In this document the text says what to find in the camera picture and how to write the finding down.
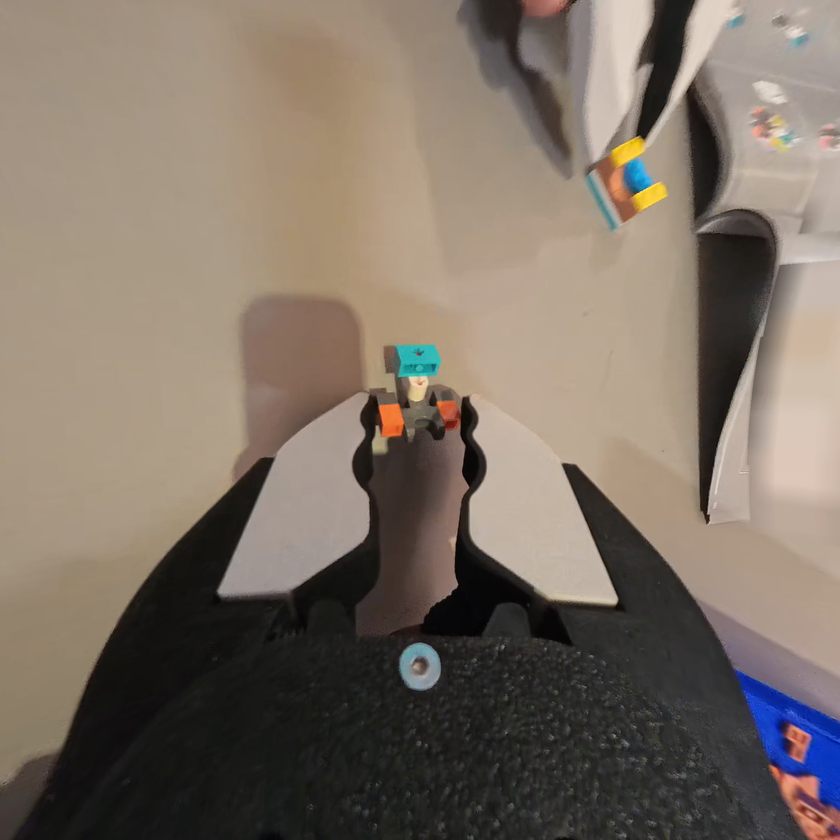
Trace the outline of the grey instruction booklet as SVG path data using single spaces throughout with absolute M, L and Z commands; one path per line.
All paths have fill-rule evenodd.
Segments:
M 687 95 L 707 524 L 750 519 L 749 431 L 781 266 L 838 262 L 838 2 L 730 2 Z

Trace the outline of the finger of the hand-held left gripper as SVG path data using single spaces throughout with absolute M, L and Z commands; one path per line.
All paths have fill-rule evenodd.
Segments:
M 578 1 L 553 17 L 521 10 L 516 57 L 548 93 L 565 93 L 571 137 L 586 170 L 603 157 L 637 99 L 655 2 Z
M 729 1 L 656 3 L 651 72 L 639 135 L 651 144 L 696 78 L 729 15 Z

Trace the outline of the teal grey orange brick assembly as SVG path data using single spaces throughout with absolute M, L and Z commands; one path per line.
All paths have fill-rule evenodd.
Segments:
M 370 389 L 375 400 L 374 441 L 386 450 L 398 438 L 414 441 L 419 432 L 433 440 L 459 430 L 462 398 L 438 380 L 442 357 L 431 343 L 398 343 L 383 347 L 388 385 Z

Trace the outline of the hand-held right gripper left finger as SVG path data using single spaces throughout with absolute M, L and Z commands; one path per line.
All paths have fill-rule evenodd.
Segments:
M 357 392 L 277 451 L 217 588 L 221 600 L 361 601 L 380 568 L 371 396 Z

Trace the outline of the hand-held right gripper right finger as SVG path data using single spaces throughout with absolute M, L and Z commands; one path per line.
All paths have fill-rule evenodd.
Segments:
M 616 607 L 618 595 L 562 459 L 477 394 L 462 404 L 461 558 L 544 602 Z

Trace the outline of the yellow blue brown brick assembly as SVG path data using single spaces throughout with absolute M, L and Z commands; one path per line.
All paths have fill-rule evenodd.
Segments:
M 647 144 L 635 137 L 596 162 L 585 182 L 606 225 L 612 231 L 666 199 L 664 183 L 656 182 L 644 162 Z

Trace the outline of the blue plastic bin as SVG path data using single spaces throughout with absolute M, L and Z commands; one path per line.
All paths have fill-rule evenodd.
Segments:
M 737 676 L 796 824 L 807 838 L 838 839 L 838 721 L 742 672 Z

